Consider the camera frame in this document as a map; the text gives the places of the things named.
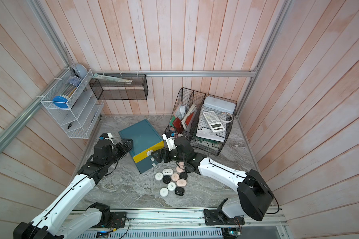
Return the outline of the yellow drawer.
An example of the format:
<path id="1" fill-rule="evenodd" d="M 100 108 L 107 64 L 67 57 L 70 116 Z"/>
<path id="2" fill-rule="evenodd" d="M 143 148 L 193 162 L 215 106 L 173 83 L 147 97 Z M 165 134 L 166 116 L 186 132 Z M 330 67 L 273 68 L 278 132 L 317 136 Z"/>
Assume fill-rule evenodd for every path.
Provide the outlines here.
<path id="1" fill-rule="evenodd" d="M 164 142 L 160 141 L 157 144 L 144 149 L 143 151 L 137 153 L 137 150 L 133 150 L 133 153 L 131 153 L 131 156 L 134 160 L 135 163 L 138 163 L 142 160 L 144 160 L 145 158 L 147 158 L 148 156 L 150 156 L 152 154 L 152 152 L 157 151 L 161 148 L 165 147 Z"/>

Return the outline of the teal drawer cabinet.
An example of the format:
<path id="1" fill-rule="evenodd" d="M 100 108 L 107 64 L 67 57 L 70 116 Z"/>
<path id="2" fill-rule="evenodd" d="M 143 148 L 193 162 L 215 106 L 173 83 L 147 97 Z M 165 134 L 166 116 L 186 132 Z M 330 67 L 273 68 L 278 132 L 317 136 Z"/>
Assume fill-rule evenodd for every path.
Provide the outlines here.
<path id="1" fill-rule="evenodd" d="M 119 136 L 124 139 L 133 140 L 133 149 L 130 151 L 130 154 L 133 153 L 133 150 L 137 150 L 137 153 L 147 149 L 160 141 L 163 141 L 163 138 L 156 129 L 151 125 L 151 123 L 145 119 L 142 120 L 130 127 L 127 127 L 119 131 Z M 148 156 L 144 160 L 135 163 L 138 171 L 143 174 L 149 169 L 155 167 L 158 163 Z"/>

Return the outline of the pink earphone case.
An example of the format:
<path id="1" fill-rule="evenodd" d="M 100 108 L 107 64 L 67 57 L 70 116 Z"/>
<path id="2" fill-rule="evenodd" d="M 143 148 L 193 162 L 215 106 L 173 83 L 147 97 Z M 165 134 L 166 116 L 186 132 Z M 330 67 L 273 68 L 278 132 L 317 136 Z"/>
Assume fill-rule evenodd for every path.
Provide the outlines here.
<path id="1" fill-rule="evenodd" d="M 172 180 L 173 182 L 177 182 L 178 180 L 180 180 L 179 176 L 180 176 L 179 174 L 173 173 L 173 174 L 171 175 L 171 180 Z"/>
<path id="2" fill-rule="evenodd" d="M 183 169 L 182 166 L 177 166 L 176 171 L 177 171 L 178 174 L 180 174 L 180 173 L 184 172 L 184 169 Z"/>
<path id="3" fill-rule="evenodd" d="M 185 179 L 179 179 L 177 182 L 176 182 L 176 185 L 178 187 L 185 187 L 187 185 L 187 181 Z"/>

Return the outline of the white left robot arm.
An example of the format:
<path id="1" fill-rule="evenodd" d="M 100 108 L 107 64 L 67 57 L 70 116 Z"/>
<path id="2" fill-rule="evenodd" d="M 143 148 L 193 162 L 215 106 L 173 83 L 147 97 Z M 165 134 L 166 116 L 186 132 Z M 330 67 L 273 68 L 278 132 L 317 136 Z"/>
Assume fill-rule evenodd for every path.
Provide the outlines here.
<path id="1" fill-rule="evenodd" d="M 29 223 L 21 222 L 13 232 L 15 239 L 75 239 L 91 227 L 114 227 L 110 207 L 94 203 L 79 217 L 64 221 L 81 199 L 108 174 L 108 169 L 133 148 L 132 139 L 114 144 L 113 137 L 102 134 L 89 157 L 67 188 Z"/>

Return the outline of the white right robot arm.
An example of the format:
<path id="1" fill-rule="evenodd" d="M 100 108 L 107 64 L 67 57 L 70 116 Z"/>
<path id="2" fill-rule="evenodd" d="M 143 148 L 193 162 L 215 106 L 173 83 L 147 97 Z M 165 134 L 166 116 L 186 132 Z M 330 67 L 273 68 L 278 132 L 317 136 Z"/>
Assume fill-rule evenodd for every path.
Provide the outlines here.
<path id="1" fill-rule="evenodd" d="M 151 153 L 157 162 L 173 161 L 185 172 L 212 178 L 237 193 L 236 198 L 224 199 L 215 210 L 204 209 L 207 225 L 243 225 L 244 215 L 260 222 L 269 213 L 268 209 L 272 202 L 277 201 L 258 171 L 239 171 L 220 164 L 209 155 L 195 152 L 184 136 L 171 137 L 166 142 L 167 147 Z"/>

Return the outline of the white oval earphone case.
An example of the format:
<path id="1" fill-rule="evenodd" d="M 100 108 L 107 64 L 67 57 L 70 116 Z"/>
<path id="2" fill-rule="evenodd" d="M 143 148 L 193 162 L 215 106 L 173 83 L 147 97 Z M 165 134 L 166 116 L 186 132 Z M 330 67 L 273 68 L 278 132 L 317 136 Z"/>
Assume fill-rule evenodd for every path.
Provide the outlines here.
<path id="1" fill-rule="evenodd" d="M 173 173 L 174 173 L 174 171 L 173 171 L 172 169 L 164 169 L 164 170 L 162 171 L 162 174 L 163 174 L 164 176 L 171 176 L 171 175 L 173 175 Z"/>

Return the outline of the white round earphone case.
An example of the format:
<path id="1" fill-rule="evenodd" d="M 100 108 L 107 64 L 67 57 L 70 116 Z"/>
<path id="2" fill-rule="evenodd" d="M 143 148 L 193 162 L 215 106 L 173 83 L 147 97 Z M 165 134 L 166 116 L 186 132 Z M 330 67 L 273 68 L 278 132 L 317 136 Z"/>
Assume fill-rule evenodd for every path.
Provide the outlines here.
<path id="1" fill-rule="evenodd" d="M 164 175 L 161 172 L 158 172 L 155 174 L 155 179 L 157 181 L 161 181 L 163 179 Z"/>
<path id="2" fill-rule="evenodd" d="M 160 196 L 161 196 L 161 197 L 167 197 L 168 194 L 169 194 L 168 188 L 161 188 L 161 189 L 160 189 Z"/>
<path id="3" fill-rule="evenodd" d="M 167 184 L 167 189 L 169 191 L 175 191 L 176 187 L 177 187 L 176 183 L 174 183 L 174 182 L 170 182 L 169 184 Z"/>

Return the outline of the red booklet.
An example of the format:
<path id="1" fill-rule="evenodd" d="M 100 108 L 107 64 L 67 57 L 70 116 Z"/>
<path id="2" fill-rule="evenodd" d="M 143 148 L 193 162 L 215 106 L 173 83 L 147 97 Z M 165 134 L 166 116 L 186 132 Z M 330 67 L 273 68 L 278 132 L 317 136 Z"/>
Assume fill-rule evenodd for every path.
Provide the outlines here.
<path id="1" fill-rule="evenodd" d="M 179 118 L 175 118 L 175 120 L 173 121 L 173 126 L 176 130 L 177 133 L 182 133 L 183 132 L 183 125 L 182 122 Z"/>

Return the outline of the white calculator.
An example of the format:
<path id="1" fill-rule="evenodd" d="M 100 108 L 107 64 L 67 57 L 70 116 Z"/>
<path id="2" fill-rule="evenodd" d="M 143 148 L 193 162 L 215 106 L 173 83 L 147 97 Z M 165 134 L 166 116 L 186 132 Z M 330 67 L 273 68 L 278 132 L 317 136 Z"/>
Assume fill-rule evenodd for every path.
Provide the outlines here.
<path id="1" fill-rule="evenodd" d="M 203 112 L 203 116 L 213 133 L 225 131 L 225 127 L 214 111 Z"/>

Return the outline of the white plastic box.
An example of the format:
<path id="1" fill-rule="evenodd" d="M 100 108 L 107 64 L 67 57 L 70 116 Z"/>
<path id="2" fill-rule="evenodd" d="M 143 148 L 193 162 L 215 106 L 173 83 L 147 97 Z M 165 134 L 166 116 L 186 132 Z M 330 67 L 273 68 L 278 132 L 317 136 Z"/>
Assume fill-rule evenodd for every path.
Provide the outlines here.
<path id="1" fill-rule="evenodd" d="M 220 112 L 234 114 L 236 104 L 228 102 L 222 99 L 217 99 L 211 96 L 206 97 L 203 105 L 207 108 L 211 108 Z"/>

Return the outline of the blue capped clear tube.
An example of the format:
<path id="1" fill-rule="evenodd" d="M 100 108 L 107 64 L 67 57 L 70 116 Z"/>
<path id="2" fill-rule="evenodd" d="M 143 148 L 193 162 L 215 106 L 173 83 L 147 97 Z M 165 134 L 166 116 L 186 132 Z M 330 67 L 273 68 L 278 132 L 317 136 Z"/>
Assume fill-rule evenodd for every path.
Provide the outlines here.
<path id="1" fill-rule="evenodd" d="M 81 84 L 81 79 L 77 76 L 70 76 L 64 84 L 61 92 L 53 98 L 53 103 L 61 109 L 67 109 L 68 101 Z"/>

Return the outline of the grey blue bowl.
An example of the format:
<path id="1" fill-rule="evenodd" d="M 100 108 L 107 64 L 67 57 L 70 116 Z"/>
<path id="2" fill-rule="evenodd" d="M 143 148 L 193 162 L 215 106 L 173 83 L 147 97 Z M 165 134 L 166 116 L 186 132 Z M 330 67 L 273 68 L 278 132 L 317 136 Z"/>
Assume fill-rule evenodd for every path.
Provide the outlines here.
<path id="1" fill-rule="evenodd" d="M 72 69 L 73 69 L 75 75 L 77 77 L 79 77 L 81 80 L 83 80 L 88 73 L 87 69 L 82 64 L 79 64 L 79 63 L 74 64 Z"/>

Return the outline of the black mesh wall basket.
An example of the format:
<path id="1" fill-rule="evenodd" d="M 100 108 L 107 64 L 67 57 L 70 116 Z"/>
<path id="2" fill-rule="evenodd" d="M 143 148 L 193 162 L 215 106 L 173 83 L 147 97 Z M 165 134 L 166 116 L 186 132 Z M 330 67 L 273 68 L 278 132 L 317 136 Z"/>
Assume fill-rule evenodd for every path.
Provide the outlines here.
<path id="1" fill-rule="evenodd" d="M 102 101 L 146 100 L 149 92 L 145 74 L 96 73 L 89 86 Z"/>

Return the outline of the aluminium frame rail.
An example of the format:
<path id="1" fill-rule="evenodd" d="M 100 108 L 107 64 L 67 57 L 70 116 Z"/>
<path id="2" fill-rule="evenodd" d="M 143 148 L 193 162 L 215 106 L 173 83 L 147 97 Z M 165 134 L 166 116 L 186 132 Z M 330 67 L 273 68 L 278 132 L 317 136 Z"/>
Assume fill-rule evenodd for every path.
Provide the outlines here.
<path id="1" fill-rule="evenodd" d="M 292 8 L 294 1 L 283 1 L 280 7 L 280 12 L 275 20 L 275 25 L 270 32 L 265 48 L 260 55 L 259 62 L 254 70 L 219 70 L 219 71 L 206 71 L 206 70 L 188 70 L 188 71 L 110 71 L 110 74 L 145 74 L 147 77 L 252 77 L 255 78 L 259 75 L 260 70 L 263 68 L 263 64 L 266 61 L 266 57 L 271 51 L 272 44 L 275 42 L 277 35 L 280 33 L 284 20 Z M 56 43 L 60 48 L 59 52 L 63 58 L 67 57 L 67 52 L 63 49 L 62 42 L 58 38 L 55 30 L 52 28 L 50 21 L 40 4 L 40 1 L 27 1 L 34 15 L 39 19 L 44 29 L 50 34 L 52 42 Z M 35 116 L 35 114 L 42 107 L 41 101 L 43 97 L 52 89 L 59 81 L 60 77 L 66 73 L 71 73 L 70 64 L 54 78 L 49 85 L 39 93 L 33 101 L 19 114 L 12 123 L 0 134 L 0 154 L 10 145 L 10 143 L 16 138 L 20 131 L 28 124 L 28 122 Z"/>

